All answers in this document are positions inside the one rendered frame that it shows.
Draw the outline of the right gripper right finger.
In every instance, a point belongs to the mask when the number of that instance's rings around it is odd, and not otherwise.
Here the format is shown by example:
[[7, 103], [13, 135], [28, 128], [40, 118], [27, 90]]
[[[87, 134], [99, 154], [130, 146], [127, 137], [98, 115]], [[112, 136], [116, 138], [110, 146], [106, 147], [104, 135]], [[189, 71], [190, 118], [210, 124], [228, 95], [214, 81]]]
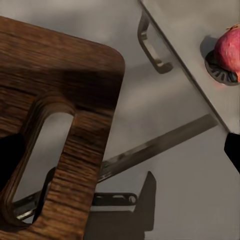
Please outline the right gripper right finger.
[[240, 173], [240, 135], [235, 133], [228, 133], [224, 151]]

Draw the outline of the vidalia onion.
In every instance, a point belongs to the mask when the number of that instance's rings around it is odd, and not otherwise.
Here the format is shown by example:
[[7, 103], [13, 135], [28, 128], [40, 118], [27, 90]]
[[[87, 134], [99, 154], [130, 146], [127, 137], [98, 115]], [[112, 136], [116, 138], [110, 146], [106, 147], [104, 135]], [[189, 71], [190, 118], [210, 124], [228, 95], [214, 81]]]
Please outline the vidalia onion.
[[215, 44], [214, 59], [222, 68], [233, 72], [240, 82], [240, 24], [227, 29]]

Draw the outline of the cutting board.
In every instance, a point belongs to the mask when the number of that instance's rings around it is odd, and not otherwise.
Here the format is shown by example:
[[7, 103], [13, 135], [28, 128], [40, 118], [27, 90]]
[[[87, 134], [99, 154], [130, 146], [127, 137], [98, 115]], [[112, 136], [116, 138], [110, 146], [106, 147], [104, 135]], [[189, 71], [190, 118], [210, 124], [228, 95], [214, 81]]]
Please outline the cutting board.
[[43, 208], [29, 226], [8, 223], [0, 193], [0, 240], [83, 240], [124, 74], [114, 48], [0, 15], [0, 139], [25, 144], [40, 110], [75, 114]]

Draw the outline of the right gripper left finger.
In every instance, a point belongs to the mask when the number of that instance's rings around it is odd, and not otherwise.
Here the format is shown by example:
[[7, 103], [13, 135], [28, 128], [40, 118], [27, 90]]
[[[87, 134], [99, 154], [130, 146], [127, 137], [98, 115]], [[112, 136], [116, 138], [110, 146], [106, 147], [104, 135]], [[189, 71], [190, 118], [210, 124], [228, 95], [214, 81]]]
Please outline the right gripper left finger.
[[0, 139], [0, 193], [26, 152], [21, 133]]

